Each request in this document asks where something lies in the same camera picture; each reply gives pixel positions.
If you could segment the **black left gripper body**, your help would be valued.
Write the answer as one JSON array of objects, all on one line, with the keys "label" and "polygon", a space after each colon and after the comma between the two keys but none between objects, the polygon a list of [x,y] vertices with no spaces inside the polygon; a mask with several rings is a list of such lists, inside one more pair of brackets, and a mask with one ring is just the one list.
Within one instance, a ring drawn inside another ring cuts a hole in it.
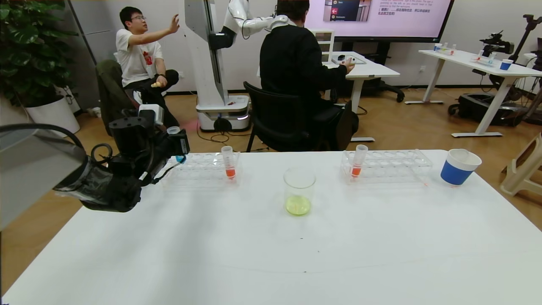
[{"label": "black left gripper body", "polygon": [[167,129],[155,136],[155,145],[159,155],[173,157],[190,153],[190,145],[185,129]]}]

